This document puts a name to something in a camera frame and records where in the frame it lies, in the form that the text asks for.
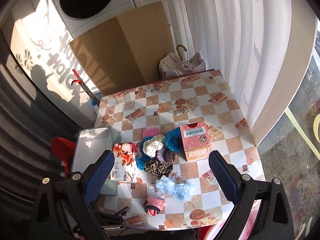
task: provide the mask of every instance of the white label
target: white label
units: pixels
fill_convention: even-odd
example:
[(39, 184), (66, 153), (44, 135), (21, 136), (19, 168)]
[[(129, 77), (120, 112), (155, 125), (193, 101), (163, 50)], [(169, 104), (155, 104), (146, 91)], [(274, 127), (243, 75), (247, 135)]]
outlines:
[(196, 127), (196, 128), (190, 129), (190, 130), (184, 130), (183, 131), (183, 135), (184, 135), (185, 138), (191, 137), (191, 136), (200, 135), (200, 134), (204, 134), (204, 133), (205, 133), (204, 126)]

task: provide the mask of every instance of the white curtain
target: white curtain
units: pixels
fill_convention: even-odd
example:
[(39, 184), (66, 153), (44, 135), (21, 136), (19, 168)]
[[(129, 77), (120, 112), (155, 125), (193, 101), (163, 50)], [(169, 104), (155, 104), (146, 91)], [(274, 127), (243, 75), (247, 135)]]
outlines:
[(275, 84), (291, 28), (291, 0), (162, 0), (177, 44), (219, 69), (252, 127)]

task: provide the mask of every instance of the table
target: table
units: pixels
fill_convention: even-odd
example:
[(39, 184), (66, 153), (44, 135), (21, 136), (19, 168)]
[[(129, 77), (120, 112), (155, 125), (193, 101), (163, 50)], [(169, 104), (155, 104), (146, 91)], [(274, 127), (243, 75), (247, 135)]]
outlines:
[[(211, 70), (173, 80), (122, 91), (103, 97), (95, 127), (111, 125), (121, 132), (121, 142), (140, 143), (146, 127), (159, 127), (161, 134), (197, 121), (209, 127), (211, 150), (218, 150), (228, 163), (256, 180), (265, 180), (260, 157), (243, 113), (220, 71)], [(177, 230), (216, 224), (227, 219), (233, 204), (226, 200), (211, 173), (208, 160), (187, 163), (177, 155), (173, 175), (183, 176), (194, 185), (191, 201), (165, 196), (166, 206), (152, 217), (144, 212), (148, 195), (159, 197), (148, 188), (157, 179), (144, 171), (138, 183), (118, 185), (117, 196), (102, 195), (97, 208), (114, 213), (129, 206), (124, 218), (130, 228)], [(202, 213), (200, 220), (190, 214)]]

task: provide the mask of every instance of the metal screw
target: metal screw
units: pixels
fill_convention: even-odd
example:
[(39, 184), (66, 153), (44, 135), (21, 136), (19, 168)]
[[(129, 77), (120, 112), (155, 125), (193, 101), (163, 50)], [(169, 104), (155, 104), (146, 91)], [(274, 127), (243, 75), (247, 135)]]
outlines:
[(50, 181), (49, 178), (44, 178), (44, 179), (42, 180), (42, 183), (43, 183), (43, 184), (47, 184), (49, 181)]
[(243, 175), (242, 175), (242, 179), (248, 181), (248, 180), (251, 179), (251, 177), (250, 177), (248, 174), (243, 174)]
[(73, 180), (78, 180), (78, 179), (80, 179), (80, 178), (81, 178), (81, 175), (80, 175), (80, 174), (75, 174), (75, 175), (72, 176), (72, 179), (73, 179)]
[(273, 179), (273, 182), (276, 183), (277, 185), (281, 184), (281, 180), (278, 178)]

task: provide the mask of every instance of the floor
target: floor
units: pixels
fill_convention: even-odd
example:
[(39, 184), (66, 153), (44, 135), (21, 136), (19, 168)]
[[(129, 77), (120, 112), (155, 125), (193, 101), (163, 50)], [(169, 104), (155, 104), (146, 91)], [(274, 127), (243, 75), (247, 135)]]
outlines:
[[(320, 143), (313, 132), (315, 117), (320, 114), (320, 71), (317, 66), (320, 58), (316, 51), (317, 48), (289, 109), (320, 151)], [(282, 180), (292, 212), (295, 239), (303, 239), (320, 216), (319, 159), (286, 114), (260, 143), (258, 152), (266, 180), (274, 177)]]

